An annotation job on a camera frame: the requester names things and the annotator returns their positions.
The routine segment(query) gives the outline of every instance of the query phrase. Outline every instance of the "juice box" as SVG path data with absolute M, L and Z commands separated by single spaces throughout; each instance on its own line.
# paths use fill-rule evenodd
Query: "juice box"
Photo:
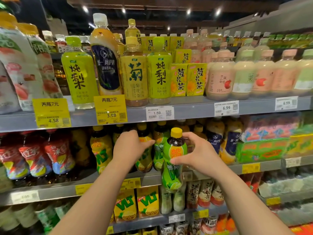
M 141 47 L 143 52 L 151 52 L 153 50 L 153 36 L 141 37 Z
M 170 51 L 170 37 L 164 36 L 164 48 L 166 51 Z
M 176 49 L 174 63 L 190 63 L 191 49 Z
M 203 95 L 206 78 L 206 63 L 191 63 L 187 69 L 187 96 Z
M 135 191 L 126 189 L 119 192 L 114 207 L 116 222 L 130 221 L 137 217 Z
M 269 139 L 237 143 L 236 158 L 239 163 L 253 163 L 281 159 L 285 154 L 289 138 Z
M 159 214 L 158 186 L 137 188 L 139 218 Z
M 313 151 L 313 134 L 291 136 L 285 158 L 307 156 Z
M 185 96 L 188 64 L 172 64 L 171 96 Z

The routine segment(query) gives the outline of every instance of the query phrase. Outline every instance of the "yellow juice box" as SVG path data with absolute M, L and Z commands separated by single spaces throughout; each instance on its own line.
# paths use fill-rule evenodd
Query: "yellow juice box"
M 116 222 L 130 221 L 137 217 L 135 191 L 133 189 L 119 192 L 114 207 L 114 215 Z
M 170 37 L 164 36 L 164 48 L 168 52 L 170 51 Z
M 141 37 L 141 47 L 143 52 L 151 52 L 153 50 L 154 37 Z
M 190 63 L 191 61 L 191 49 L 177 49 L 175 50 L 174 63 Z
M 186 96 L 188 64 L 172 64 L 171 96 Z
M 187 69 L 187 96 L 203 95 L 206 78 L 206 63 L 191 63 Z
M 158 186 L 137 188 L 139 218 L 159 214 Z

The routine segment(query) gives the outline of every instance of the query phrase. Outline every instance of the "right arm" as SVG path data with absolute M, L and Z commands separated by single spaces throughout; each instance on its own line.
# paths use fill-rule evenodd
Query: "right arm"
M 241 235 L 292 235 L 288 227 L 252 192 L 217 155 L 213 146 L 194 133 L 183 133 L 195 149 L 171 159 L 175 165 L 187 165 L 217 181 L 225 202 Z

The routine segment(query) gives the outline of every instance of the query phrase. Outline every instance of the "price tag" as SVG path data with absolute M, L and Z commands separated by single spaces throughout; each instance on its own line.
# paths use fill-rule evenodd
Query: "price tag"
M 78 196 L 83 195 L 91 186 L 92 183 L 75 186 L 76 195 Z
M 301 157 L 298 157 L 298 158 L 287 158 L 285 160 L 286 160 L 286 168 L 301 166 Z
M 266 205 L 279 205 L 280 204 L 280 197 L 273 197 L 266 199 Z
M 71 127 L 71 117 L 65 98 L 33 99 L 38 128 Z
M 193 172 L 192 171 L 184 171 L 182 173 L 184 181 L 192 181 L 193 180 Z
M 124 95 L 94 96 L 98 124 L 127 122 Z
M 125 179 L 122 183 L 122 186 L 120 187 L 121 190 L 123 189 L 135 189 L 135 188 L 140 188 L 140 177 L 138 178 L 130 178 L 130 179 Z
M 11 193 L 11 200 L 13 204 L 24 204 L 40 201 L 37 190 Z
M 214 103 L 214 116 L 239 114 L 239 101 Z
M 147 121 L 173 120 L 173 106 L 146 107 Z
M 168 223 L 182 222 L 185 221 L 185 214 L 177 214 L 168 217 Z
M 296 109 L 297 107 L 298 107 L 297 96 L 276 98 L 275 110 L 291 110 Z
M 209 209 L 193 212 L 194 219 L 209 217 Z
M 242 165 L 242 174 L 260 172 L 260 163 L 250 163 Z
M 113 233 L 114 233 L 113 226 L 108 226 L 108 229 L 106 231 L 106 235 L 113 234 Z

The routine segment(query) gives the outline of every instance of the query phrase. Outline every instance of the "plastic bottle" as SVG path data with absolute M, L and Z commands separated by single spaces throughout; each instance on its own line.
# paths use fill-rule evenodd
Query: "plastic bottle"
M 207 98 L 223 101 L 229 97 L 233 83 L 233 65 L 229 62 L 229 52 L 218 53 L 218 61 L 210 66 L 207 82 Z
M 83 128 L 71 130 L 71 152 L 77 166 L 88 168 L 90 166 L 89 137 Z
M 256 47 L 259 43 L 261 32 L 255 32 L 253 36 L 252 46 Z
M 152 139 L 152 135 L 147 129 L 147 123 L 137 123 L 137 131 L 140 142 L 147 142 Z M 135 166 L 138 171 L 141 172 L 149 172 L 152 169 L 153 160 L 151 157 L 151 149 L 152 147 L 147 148 L 142 156 L 138 159 Z
M 102 125 L 92 127 L 94 132 L 91 135 L 90 146 L 97 161 L 97 171 L 103 172 L 106 166 L 113 159 L 113 145 L 110 135 Z
M 172 128 L 171 136 L 163 147 L 164 166 L 162 167 L 162 185 L 175 193 L 183 183 L 182 166 L 170 163 L 171 158 L 187 154 L 187 145 L 182 138 L 182 129 Z
M 221 121 L 221 118 L 221 116 L 211 118 L 206 126 L 208 141 L 212 144 L 217 154 L 219 154 L 221 141 L 225 131 L 225 125 L 223 121 Z
M 0 61 L 14 85 L 23 111 L 33 111 L 32 99 L 49 98 L 38 69 L 31 45 L 18 29 L 16 18 L 1 12 L 0 34 L 6 39 L 1 45 Z
M 33 204 L 13 205 L 12 211 L 14 217 L 30 234 L 42 234 L 44 232 L 44 228 L 35 214 Z
M 306 95 L 313 88 L 313 49 L 306 49 L 298 61 L 298 72 L 292 89 L 293 95 Z
M 17 145 L 22 143 L 18 134 L 0 134 L 0 161 L 7 170 L 7 177 L 16 187 L 33 186 L 29 167 L 20 154 Z
M 212 42 L 205 42 L 204 50 L 201 53 L 201 63 L 210 63 L 212 58 L 212 53 L 215 51 L 212 49 Z
M 45 42 L 49 48 L 49 53 L 57 53 L 58 48 L 54 43 L 52 32 L 48 30 L 43 30 L 42 35 L 44 36 Z
M 239 115 L 231 116 L 226 122 L 219 152 L 221 159 L 226 164 L 230 164 L 235 161 L 237 143 L 239 141 L 242 128 L 243 125 L 239 119 Z
M 229 49 L 227 49 L 227 42 L 221 43 L 221 45 L 219 46 L 219 51 L 218 52 L 221 52 L 221 51 L 229 51 Z
M 193 37 L 194 30 L 189 29 L 187 30 L 185 41 L 184 41 L 184 49 L 190 49 L 191 43 L 195 41 Z
M 45 139 L 37 131 L 21 132 L 23 143 L 18 148 L 30 168 L 30 174 L 36 178 L 37 185 L 51 184 L 55 181 L 51 160 L 44 149 Z
M 184 182 L 182 186 L 174 193 L 173 208 L 177 212 L 181 212 L 185 208 L 186 185 L 186 182 Z
M 14 217 L 12 207 L 5 206 L 0 208 L 1 232 L 4 235 L 25 235 L 28 234 L 20 222 Z
M 45 234 L 48 234 L 60 221 L 50 201 L 42 201 L 34 204 L 35 214 L 41 221 Z
M 120 135 L 123 133 L 123 129 L 124 129 L 124 124 L 116 124 L 114 131 L 113 131 L 113 145 L 115 145 L 116 141 L 118 140 L 118 138 L 120 137 Z
M 232 96 L 239 100 L 247 99 L 252 91 L 256 76 L 253 52 L 254 50 L 242 51 L 241 59 L 233 67 L 235 78 L 232 87 Z
M 172 198 L 171 193 L 164 188 L 163 185 L 159 186 L 160 196 L 160 212 L 161 214 L 168 214 L 172 211 Z
M 190 132 L 190 129 L 189 129 L 188 125 L 186 124 L 185 119 L 177 120 L 175 127 L 181 128 L 183 133 Z
M 120 61 L 126 105 L 146 105 L 149 102 L 147 60 L 135 37 L 126 37 L 125 53 Z
M 272 83 L 272 94 L 277 97 L 288 96 L 293 88 L 297 65 L 294 60 L 296 49 L 287 49 L 283 51 L 282 59 L 274 65 L 274 79 Z
M 58 52 L 59 52 L 59 53 L 64 53 L 64 52 L 66 52 L 67 47 L 66 47 L 65 36 L 62 35 L 62 34 L 56 34 L 56 35 L 55 35 L 55 38 L 57 39 L 57 40 L 55 41 L 55 44 L 56 44 L 56 46 L 57 46 L 57 48 L 58 48 Z
M 57 183 L 76 179 L 75 161 L 69 149 L 69 135 L 57 129 L 48 129 L 45 151 L 52 161 Z
M 205 50 L 205 47 L 208 46 L 208 43 L 210 42 L 210 39 L 208 38 L 208 30 L 202 29 L 200 32 L 200 37 L 198 39 L 198 50 L 203 52 Z
M 242 46 L 240 49 L 237 51 L 236 55 L 236 62 L 238 62 L 241 59 L 241 52 L 245 50 L 254 50 L 254 47 L 252 46 L 252 38 L 245 39 L 244 42 L 242 43 Z
M 118 71 L 118 46 L 105 14 L 93 14 L 96 28 L 90 35 L 91 51 L 98 70 L 100 95 L 122 94 Z
M 161 171 L 163 165 L 163 147 L 164 143 L 170 137 L 170 131 L 166 126 L 166 121 L 158 121 L 157 126 L 153 131 L 153 139 L 156 141 L 154 144 L 154 158 L 153 166 L 157 171 Z
M 271 60 L 273 53 L 274 50 L 263 50 L 258 62 L 255 63 L 256 75 L 252 88 L 254 97 L 265 97 L 271 90 L 275 65 Z
M 156 105 L 171 101 L 172 56 L 164 49 L 164 37 L 153 38 L 153 51 L 147 56 L 149 102 Z
M 240 47 L 241 46 L 241 38 L 240 38 L 241 31 L 236 31 L 234 34 L 234 43 L 233 47 Z
M 207 136 L 203 133 L 203 126 L 201 124 L 195 125 L 194 134 L 198 135 L 200 138 L 208 140 Z
M 50 98 L 63 98 L 63 94 L 54 75 L 52 58 L 47 44 L 39 37 L 35 25 L 18 23 L 19 30 L 26 35 L 36 55 L 39 71 L 44 83 L 44 90 Z
M 251 35 L 251 31 L 246 31 L 244 36 L 241 38 L 241 47 L 243 46 L 243 44 L 245 43 L 246 39 L 249 39 Z
M 191 49 L 191 63 L 200 63 L 201 51 L 198 50 L 197 42 L 192 42 L 190 45 Z
M 136 27 L 136 21 L 134 19 L 128 19 L 128 28 L 125 30 L 126 37 L 136 37 L 139 45 L 141 45 L 140 31 Z
M 92 57 L 81 49 L 78 37 L 66 37 L 68 51 L 62 54 L 61 62 L 66 75 L 75 109 L 95 107 L 98 96 L 96 75 Z
M 262 38 L 260 39 L 260 43 L 257 47 L 254 49 L 253 59 L 254 61 L 258 61 L 261 57 L 261 53 L 264 50 L 269 50 L 269 47 L 267 46 L 268 38 Z

